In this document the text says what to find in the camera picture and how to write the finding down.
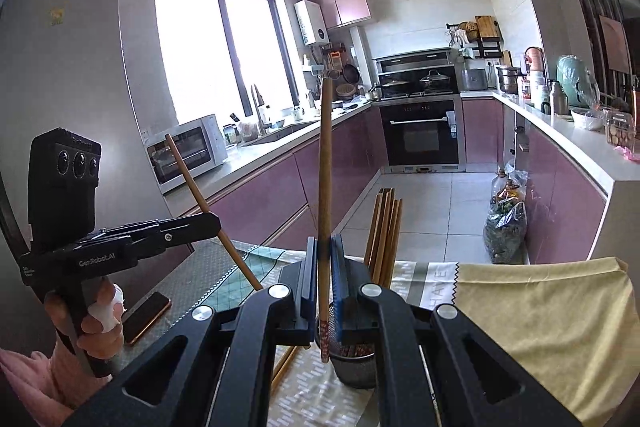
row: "white bandage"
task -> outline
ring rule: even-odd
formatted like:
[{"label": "white bandage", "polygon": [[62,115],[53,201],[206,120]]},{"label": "white bandage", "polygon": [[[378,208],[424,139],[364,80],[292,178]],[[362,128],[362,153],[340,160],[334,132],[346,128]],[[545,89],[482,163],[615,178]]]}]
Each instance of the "white bandage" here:
[{"label": "white bandage", "polygon": [[99,320],[102,323],[102,333],[113,330],[118,324],[116,317],[113,316],[113,307],[116,303],[121,303],[124,306],[124,294],[117,284],[113,285],[116,288],[116,295],[113,300],[106,305],[100,305],[94,302],[87,308],[89,314]]}]

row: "white countertop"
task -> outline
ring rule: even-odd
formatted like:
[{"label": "white countertop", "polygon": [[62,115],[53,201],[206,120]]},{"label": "white countertop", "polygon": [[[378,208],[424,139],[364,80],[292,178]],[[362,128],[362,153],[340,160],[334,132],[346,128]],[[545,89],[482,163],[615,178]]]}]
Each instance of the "white countertop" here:
[{"label": "white countertop", "polygon": [[543,114],[532,105],[521,102],[517,96],[499,90],[463,91],[460,97],[463,100],[496,98],[523,115],[557,143],[607,194],[611,193],[616,182],[640,181],[640,164],[630,162],[614,151],[603,130],[594,132],[575,128],[574,122]]},{"label": "white countertop", "polygon": [[[366,110],[370,106],[371,104],[366,102],[355,109],[347,110],[341,114],[334,111],[332,113],[332,125],[335,126]],[[220,190],[237,182],[240,178],[320,134],[319,118],[311,118],[305,115],[302,121],[296,123],[302,123],[303,121],[311,121],[313,123],[304,129],[272,143],[250,145],[229,150],[229,156],[222,165],[204,172],[204,174],[195,178],[196,185],[202,192],[202,195],[205,198],[210,198],[217,192],[220,192]],[[287,120],[286,123],[293,123],[293,121]],[[196,206],[196,202],[186,185],[181,185],[166,193],[164,199],[169,207],[169,211],[174,217],[181,216]]]}]

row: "wooden cutting board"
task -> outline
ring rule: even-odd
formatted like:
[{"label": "wooden cutting board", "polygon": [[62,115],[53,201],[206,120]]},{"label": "wooden cutting board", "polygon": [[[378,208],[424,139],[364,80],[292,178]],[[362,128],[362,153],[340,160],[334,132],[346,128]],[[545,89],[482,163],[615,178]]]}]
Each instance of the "wooden cutting board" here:
[{"label": "wooden cutting board", "polygon": [[476,15],[476,23],[478,24],[478,32],[481,38],[500,36],[498,35],[498,28],[495,27],[494,18],[491,15]]}]

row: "finger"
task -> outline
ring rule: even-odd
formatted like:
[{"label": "finger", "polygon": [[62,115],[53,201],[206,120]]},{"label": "finger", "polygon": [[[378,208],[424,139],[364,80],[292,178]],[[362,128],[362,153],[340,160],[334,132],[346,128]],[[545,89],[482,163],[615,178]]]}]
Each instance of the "finger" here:
[{"label": "finger", "polygon": [[62,297],[54,292],[49,292],[44,298],[44,309],[51,317],[53,325],[62,331],[66,322],[66,304]]},{"label": "finger", "polygon": [[118,322],[122,322],[122,314],[124,313],[124,306],[121,302],[116,302],[113,306],[113,316]]},{"label": "finger", "polygon": [[97,349],[96,351],[87,351],[87,353],[95,359],[109,360],[117,355],[117,353],[122,349],[123,345],[124,338],[121,335],[108,346],[104,346],[102,349]]},{"label": "finger", "polygon": [[84,331],[84,333],[90,333],[92,335],[94,335],[95,333],[102,333],[102,323],[91,315],[87,315],[84,319],[82,319],[80,327],[82,328],[82,331]]},{"label": "finger", "polygon": [[96,333],[95,335],[82,335],[78,339],[78,347],[85,351],[100,351],[104,346],[108,346],[119,338],[122,334],[122,324],[116,324],[111,331],[106,333]]},{"label": "finger", "polygon": [[116,296],[116,287],[111,283],[110,280],[105,279],[102,281],[100,285],[100,289],[98,289],[98,295],[96,296],[96,301],[101,306],[106,306],[113,298]]}]

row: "water heater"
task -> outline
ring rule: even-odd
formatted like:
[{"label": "water heater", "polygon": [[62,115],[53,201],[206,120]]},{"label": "water heater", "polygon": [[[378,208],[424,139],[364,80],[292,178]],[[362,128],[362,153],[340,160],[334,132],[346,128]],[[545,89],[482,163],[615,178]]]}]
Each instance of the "water heater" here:
[{"label": "water heater", "polygon": [[326,34],[324,19],[320,11],[320,5],[302,0],[295,4],[300,31],[305,44],[328,44],[329,37]]}]

